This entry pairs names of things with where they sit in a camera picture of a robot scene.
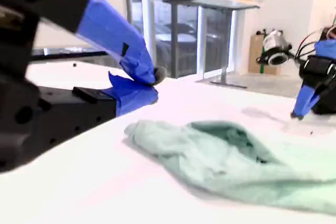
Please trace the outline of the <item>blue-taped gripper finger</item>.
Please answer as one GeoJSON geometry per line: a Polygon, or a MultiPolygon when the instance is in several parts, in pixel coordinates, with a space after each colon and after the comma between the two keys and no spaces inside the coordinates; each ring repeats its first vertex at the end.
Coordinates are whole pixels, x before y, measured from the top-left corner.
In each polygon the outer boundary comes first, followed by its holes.
{"type": "Polygon", "coordinates": [[[1,26],[1,49],[14,60],[4,60],[11,73],[23,76],[42,19],[108,53],[134,81],[154,86],[166,77],[156,67],[141,34],[106,0],[1,0],[14,15],[1,26]]]}
{"type": "Polygon", "coordinates": [[[303,84],[291,113],[291,118],[303,119],[314,106],[314,88],[303,84]]]}
{"type": "Polygon", "coordinates": [[[317,115],[335,115],[335,78],[304,78],[302,88],[308,88],[301,116],[309,112],[317,115]]]}
{"type": "Polygon", "coordinates": [[[88,102],[99,106],[94,109],[95,121],[103,123],[139,108],[154,104],[158,92],[153,86],[108,73],[111,86],[106,89],[88,89],[74,87],[72,93],[88,102]]]}

